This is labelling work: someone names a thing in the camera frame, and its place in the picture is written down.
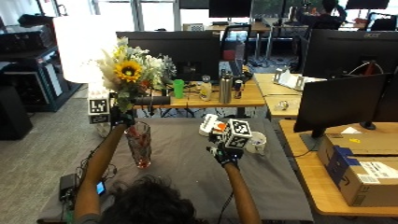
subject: flower bouquet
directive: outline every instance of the flower bouquet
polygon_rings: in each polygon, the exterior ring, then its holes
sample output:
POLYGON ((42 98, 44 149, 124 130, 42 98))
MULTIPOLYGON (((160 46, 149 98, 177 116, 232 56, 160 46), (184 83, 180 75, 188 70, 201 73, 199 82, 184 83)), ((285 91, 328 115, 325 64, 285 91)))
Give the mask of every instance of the flower bouquet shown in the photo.
POLYGON ((164 81, 176 75, 176 66, 168 56, 152 57, 148 49, 128 47, 120 38, 116 48, 97 60, 104 86, 115 91, 116 103, 123 112, 132 109, 137 97, 149 90, 164 89, 164 81))

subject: cardboard box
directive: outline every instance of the cardboard box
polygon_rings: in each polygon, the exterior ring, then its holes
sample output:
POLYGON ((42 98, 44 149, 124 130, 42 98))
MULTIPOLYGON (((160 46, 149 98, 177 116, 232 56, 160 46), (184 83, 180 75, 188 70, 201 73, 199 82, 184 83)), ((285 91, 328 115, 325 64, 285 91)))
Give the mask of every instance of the cardboard box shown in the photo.
POLYGON ((326 134, 317 154, 350 206, 398 206, 396 133, 326 134))
POLYGON ((325 166, 329 165, 334 153, 333 146, 349 148, 356 156, 398 157, 397 133, 329 133, 321 141, 317 154, 325 166))
POLYGON ((350 206, 398 206, 398 157, 354 156, 333 147, 326 170, 350 206))

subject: person's hand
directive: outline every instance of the person's hand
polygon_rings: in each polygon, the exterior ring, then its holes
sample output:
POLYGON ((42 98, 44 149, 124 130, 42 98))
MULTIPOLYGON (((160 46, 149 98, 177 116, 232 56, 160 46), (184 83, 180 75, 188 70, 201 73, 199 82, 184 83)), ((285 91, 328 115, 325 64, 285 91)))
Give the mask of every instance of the person's hand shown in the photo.
POLYGON ((229 162, 232 162, 233 165, 237 167, 237 159, 233 158, 223 148, 208 147, 207 150, 212 153, 215 159, 223 167, 229 162))
POLYGON ((128 110, 125 113, 121 112, 117 106, 111 108, 111 125, 116 126, 119 124, 125 124, 127 127, 135 124, 133 111, 128 110))

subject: glass vase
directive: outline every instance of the glass vase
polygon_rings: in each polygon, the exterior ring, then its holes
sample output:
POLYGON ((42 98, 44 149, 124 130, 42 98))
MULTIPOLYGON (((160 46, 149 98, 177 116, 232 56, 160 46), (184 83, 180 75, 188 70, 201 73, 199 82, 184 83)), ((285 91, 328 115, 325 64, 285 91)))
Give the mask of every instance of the glass vase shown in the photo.
POLYGON ((125 131, 129 150, 140 169, 151 165, 151 126, 144 122, 137 122, 125 131))

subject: black speaker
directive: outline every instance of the black speaker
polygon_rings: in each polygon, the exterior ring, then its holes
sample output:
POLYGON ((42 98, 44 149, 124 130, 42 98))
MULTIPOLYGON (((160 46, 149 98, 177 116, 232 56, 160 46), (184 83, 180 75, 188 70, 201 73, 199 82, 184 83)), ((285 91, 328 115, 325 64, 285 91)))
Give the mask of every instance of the black speaker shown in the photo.
POLYGON ((22 139, 32 126, 15 88, 0 87, 0 140, 22 139))

